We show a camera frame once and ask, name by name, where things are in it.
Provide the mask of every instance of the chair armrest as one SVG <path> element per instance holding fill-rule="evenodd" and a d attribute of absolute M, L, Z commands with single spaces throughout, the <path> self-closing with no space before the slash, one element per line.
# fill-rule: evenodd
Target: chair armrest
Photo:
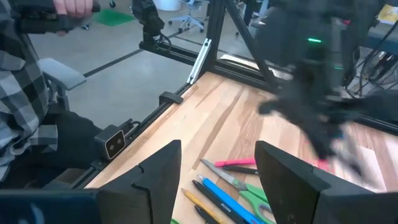
<path fill-rule="evenodd" d="M 48 80 L 64 90 L 72 90 L 86 82 L 86 78 L 80 72 L 52 58 L 39 60 L 39 67 Z"/>

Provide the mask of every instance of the pink marker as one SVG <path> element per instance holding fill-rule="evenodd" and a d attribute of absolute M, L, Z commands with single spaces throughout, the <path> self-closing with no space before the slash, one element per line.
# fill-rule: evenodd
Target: pink marker
<path fill-rule="evenodd" d="M 235 166 L 235 165 L 249 165 L 256 164 L 256 160 L 252 159 L 232 159 L 228 161 L 218 161 L 214 163 L 214 166 L 223 167 L 223 166 Z"/>

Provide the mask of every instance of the wooden tabletop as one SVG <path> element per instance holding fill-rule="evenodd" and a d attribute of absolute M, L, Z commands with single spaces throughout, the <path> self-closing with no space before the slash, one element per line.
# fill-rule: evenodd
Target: wooden tabletop
<path fill-rule="evenodd" d="M 180 188 L 193 192 L 216 211 L 225 223 L 232 223 L 193 186 L 192 180 L 198 180 L 198 174 L 211 179 L 248 210 L 251 210 L 251 207 L 232 186 L 205 167 L 200 162 L 201 158 L 214 162 L 254 157 L 255 142 L 263 140 L 317 165 L 317 160 L 299 128 L 277 114 L 272 116 L 257 114 L 258 104 L 272 98 L 272 95 L 206 73 L 183 94 L 183 98 L 184 102 L 181 105 L 172 105 L 86 187 L 101 187 L 170 141 L 180 139 L 182 142 Z M 359 124 L 349 124 L 346 130 L 360 146 L 362 158 L 371 164 L 376 178 L 382 182 L 380 189 L 375 190 L 397 191 L 398 139 Z M 361 185 L 337 163 L 330 167 L 330 172 Z M 246 183 L 261 186 L 258 176 L 235 173 L 234 176 Z M 173 218 L 180 223 L 203 223 L 191 201 L 180 190 L 177 193 Z"/>

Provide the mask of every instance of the scissors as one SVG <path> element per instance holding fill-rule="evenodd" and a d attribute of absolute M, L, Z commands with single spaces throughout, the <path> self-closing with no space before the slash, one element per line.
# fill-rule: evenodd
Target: scissors
<path fill-rule="evenodd" d="M 211 162 L 207 161 L 206 159 L 201 159 L 201 161 L 209 167 L 214 173 L 219 175 L 222 179 L 227 181 L 229 184 L 234 186 L 236 190 L 239 191 L 239 194 L 251 204 L 254 210 L 254 214 L 263 222 L 265 223 L 273 223 L 271 220 L 266 218 L 263 214 L 261 209 L 265 209 L 268 212 L 271 212 L 271 207 L 269 206 L 268 199 L 264 191 L 259 188 L 255 187 L 251 184 L 245 184 L 238 179 L 235 179 L 232 175 L 227 174 L 222 169 L 215 167 Z"/>

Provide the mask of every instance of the white object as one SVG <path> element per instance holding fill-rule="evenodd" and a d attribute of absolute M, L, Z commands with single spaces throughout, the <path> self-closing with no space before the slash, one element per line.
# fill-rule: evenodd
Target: white object
<path fill-rule="evenodd" d="M 178 11 L 181 9 L 181 2 L 179 0 L 154 0 L 154 3 L 158 10 Z"/>

